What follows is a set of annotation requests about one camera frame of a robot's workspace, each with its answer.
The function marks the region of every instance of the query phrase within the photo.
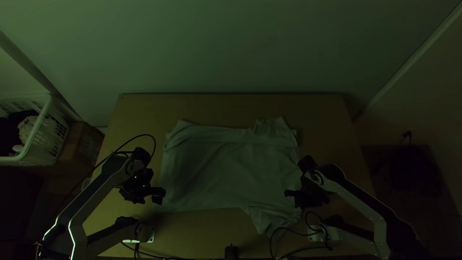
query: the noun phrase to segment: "wooden panel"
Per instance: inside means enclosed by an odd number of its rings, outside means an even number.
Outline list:
[[[131,137],[149,133],[157,139],[157,150],[149,167],[154,171],[152,184],[157,183],[162,160],[165,133],[172,130],[179,119],[202,125],[248,128],[257,119],[285,117],[288,125],[300,136],[301,155],[312,155],[319,164],[335,163],[347,178],[365,191],[372,193],[371,180],[363,161],[355,133],[338,95],[122,95],[114,111],[99,160]],[[124,150],[141,146],[150,151],[149,137],[139,138]],[[352,224],[370,228],[364,217],[351,206],[332,197],[332,202],[315,209],[328,217],[342,214]],[[95,209],[84,224],[87,234],[111,225],[116,217],[133,216],[150,219],[151,205],[133,205],[124,201],[113,190]],[[268,258],[269,240],[258,235],[250,218],[240,209],[220,209],[172,213],[161,216],[156,238],[140,249],[148,253],[182,258],[223,258],[224,248],[233,243],[240,247],[242,258]],[[304,224],[295,229],[306,233]],[[289,251],[312,246],[305,237],[285,234],[276,246],[277,256]],[[363,254],[349,245],[334,246],[305,252],[305,256]],[[121,245],[114,246],[102,256],[132,257],[133,253]]]

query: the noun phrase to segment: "white laundry basket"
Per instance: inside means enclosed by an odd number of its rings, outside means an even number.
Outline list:
[[[22,152],[16,156],[0,156],[0,165],[45,166],[54,164],[63,147],[69,126],[53,104],[50,94],[0,97],[0,117],[13,112],[35,110],[38,118]]]

